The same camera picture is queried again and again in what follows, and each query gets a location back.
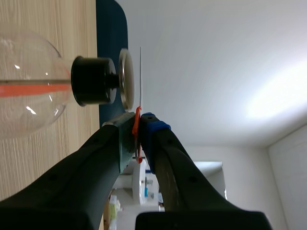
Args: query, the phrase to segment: clear glass flask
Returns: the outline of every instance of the clear glass flask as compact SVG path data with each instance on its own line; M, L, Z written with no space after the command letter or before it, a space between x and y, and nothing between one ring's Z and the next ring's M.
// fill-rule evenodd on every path
M128 51L123 57L132 66ZM108 73L116 77L112 60L105 58L104 62ZM32 133L63 113L66 104L74 100L71 66L72 61L63 60L46 39L0 24L0 138ZM116 89L107 90L109 98L105 102L112 103Z

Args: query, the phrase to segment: wood grain surface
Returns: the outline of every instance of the wood grain surface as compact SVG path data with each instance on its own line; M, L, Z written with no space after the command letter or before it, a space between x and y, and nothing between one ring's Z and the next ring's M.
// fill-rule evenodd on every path
M37 32L65 59L97 56L95 0L0 0L0 22ZM25 188L98 129L98 106L71 103L43 130L0 140L0 200Z

